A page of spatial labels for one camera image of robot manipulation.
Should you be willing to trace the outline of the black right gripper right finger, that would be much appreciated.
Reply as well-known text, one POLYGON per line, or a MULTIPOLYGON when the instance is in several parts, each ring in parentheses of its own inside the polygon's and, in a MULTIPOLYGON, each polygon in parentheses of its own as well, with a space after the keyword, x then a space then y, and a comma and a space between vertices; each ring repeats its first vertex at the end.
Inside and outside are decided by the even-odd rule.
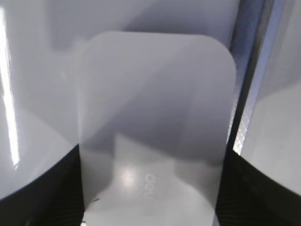
POLYGON ((301 197, 227 144, 215 215, 219 226, 299 226, 301 197))

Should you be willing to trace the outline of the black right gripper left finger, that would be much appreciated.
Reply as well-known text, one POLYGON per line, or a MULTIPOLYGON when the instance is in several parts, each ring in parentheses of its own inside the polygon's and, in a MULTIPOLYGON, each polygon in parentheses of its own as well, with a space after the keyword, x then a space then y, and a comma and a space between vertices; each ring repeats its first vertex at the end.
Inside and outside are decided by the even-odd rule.
POLYGON ((79 146, 25 187, 1 199, 2 226, 79 226, 84 215, 79 146))

